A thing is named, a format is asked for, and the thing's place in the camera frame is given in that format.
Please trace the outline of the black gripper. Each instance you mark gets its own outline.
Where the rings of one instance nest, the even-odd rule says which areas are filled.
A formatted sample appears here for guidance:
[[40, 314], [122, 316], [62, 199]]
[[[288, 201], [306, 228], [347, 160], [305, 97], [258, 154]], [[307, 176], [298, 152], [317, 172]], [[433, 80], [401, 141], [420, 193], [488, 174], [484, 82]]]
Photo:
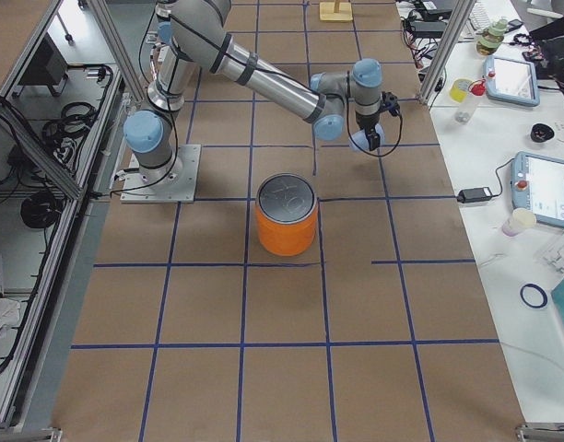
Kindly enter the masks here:
[[355, 113], [356, 122], [360, 130], [364, 130], [364, 134], [368, 143], [368, 150], [374, 151], [380, 147], [380, 135], [377, 133], [382, 127], [380, 126], [380, 113], [372, 114]]

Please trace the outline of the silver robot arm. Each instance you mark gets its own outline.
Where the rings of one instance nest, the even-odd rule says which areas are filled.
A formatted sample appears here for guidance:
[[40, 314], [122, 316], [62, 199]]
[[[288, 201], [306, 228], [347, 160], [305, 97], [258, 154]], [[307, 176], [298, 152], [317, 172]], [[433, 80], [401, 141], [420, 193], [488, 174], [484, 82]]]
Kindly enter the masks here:
[[183, 169], [179, 148], [170, 146], [171, 115], [184, 103], [183, 92], [196, 66], [221, 75], [273, 101], [311, 124], [315, 137], [333, 141], [348, 130], [354, 115], [359, 130], [352, 148], [369, 155], [384, 142], [380, 115], [394, 109], [382, 92], [382, 67], [361, 59], [344, 73], [321, 73], [309, 85], [264, 61], [239, 45], [225, 31], [229, 1], [159, 1], [160, 25], [170, 30], [170, 49], [157, 78], [147, 88], [151, 110], [126, 120], [124, 137], [139, 163], [139, 172], [152, 191], [167, 188]]

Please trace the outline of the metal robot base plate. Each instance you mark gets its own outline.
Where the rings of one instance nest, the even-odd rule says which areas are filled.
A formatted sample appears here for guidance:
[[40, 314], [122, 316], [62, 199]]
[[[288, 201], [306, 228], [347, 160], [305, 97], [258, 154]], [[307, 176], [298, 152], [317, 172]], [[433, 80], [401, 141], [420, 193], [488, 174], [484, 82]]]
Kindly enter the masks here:
[[126, 191], [121, 192], [121, 202], [124, 204], [193, 203], [201, 151], [200, 145], [179, 145], [177, 159], [157, 170], [140, 168], [135, 154], [132, 154], [129, 167], [136, 168], [137, 171], [125, 176]]

